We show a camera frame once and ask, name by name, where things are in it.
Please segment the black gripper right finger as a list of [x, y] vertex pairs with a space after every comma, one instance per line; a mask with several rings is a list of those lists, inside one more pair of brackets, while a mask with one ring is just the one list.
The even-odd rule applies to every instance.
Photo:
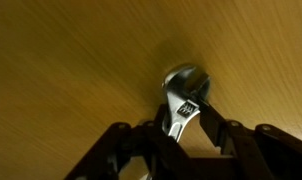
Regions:
[[249, 129], [196, 103], [202, 130], [220, 149], [218, 157], [192, 160], [203, 180], [302, 180], [302, 140], [271, 124]]

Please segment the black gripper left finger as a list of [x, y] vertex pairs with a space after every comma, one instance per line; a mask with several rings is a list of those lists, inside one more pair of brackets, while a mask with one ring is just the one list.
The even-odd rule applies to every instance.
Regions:
[[153, 180], [174, 180], [182, 175], [180, 162], [188, 156], [162, 128], [166, 105], [161, 104], [153, 121], [136, 127], [112, 124], [64, 180], [120, 180], [133, 157], [142, 157]]

